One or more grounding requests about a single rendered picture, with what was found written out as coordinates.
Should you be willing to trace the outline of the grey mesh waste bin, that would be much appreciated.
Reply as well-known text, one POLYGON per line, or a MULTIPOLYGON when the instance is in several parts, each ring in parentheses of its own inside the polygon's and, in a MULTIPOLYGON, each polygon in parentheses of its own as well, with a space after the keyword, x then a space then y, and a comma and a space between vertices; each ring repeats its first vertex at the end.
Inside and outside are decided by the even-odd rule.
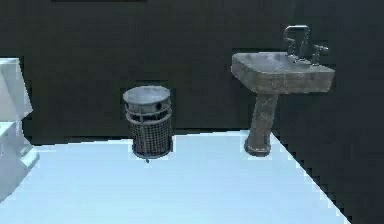
POLYGON ((170 90, 146 85, 127 90, 122 98, 132 131, 132 151, 149 161, 173 151, 170 90))

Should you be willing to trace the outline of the grey metal sink tap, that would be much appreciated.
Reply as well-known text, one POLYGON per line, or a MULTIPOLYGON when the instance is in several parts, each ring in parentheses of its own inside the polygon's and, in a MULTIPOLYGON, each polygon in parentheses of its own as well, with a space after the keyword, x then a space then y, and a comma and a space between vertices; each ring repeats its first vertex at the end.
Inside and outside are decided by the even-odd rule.
MULTIPOLYGON (((308 25, 288 25, 283 32, 283 40, 285 42, 288 42, 288 49, 287 49, 287 56, 294 56, 298 61, 304 62, 305 57, 304 54, 306 53, 307 46, 308 46, 308 40, 311 33, 311 29, 308 25), (297 31, 302 30, 303 31, 303 39, 300 44, 299 53, 295 54, 295 39, 289 37, 289 33, 291 31, 297 31)), ((327 46, 314 44, 313 45, 314 53, 311 56, 310 64, 313 66, 319 66, 320 56, 325 53, 327 54, 330 49, 327 46)))

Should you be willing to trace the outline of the white toilet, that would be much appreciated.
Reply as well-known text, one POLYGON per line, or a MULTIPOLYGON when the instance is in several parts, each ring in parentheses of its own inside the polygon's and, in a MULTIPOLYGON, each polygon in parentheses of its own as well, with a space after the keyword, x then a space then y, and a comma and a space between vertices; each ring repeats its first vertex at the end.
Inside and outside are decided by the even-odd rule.
POLYGON ((33 111, 19 58, 0 58, 0 203, 40 158, 24 136, 22 120, 33 111))

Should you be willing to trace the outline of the grey pedestal sink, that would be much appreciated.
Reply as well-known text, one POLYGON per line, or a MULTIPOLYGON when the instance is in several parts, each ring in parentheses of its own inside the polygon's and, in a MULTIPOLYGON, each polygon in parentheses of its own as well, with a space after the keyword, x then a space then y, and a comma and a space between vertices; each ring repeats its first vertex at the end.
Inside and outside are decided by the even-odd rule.
POLYGON ((287 52, 235 53, 231 73, 256 94, 244 149, 257 157, 271 152, 270 135, 279 96, 328 92, 335 76, 334 69, 287 52))

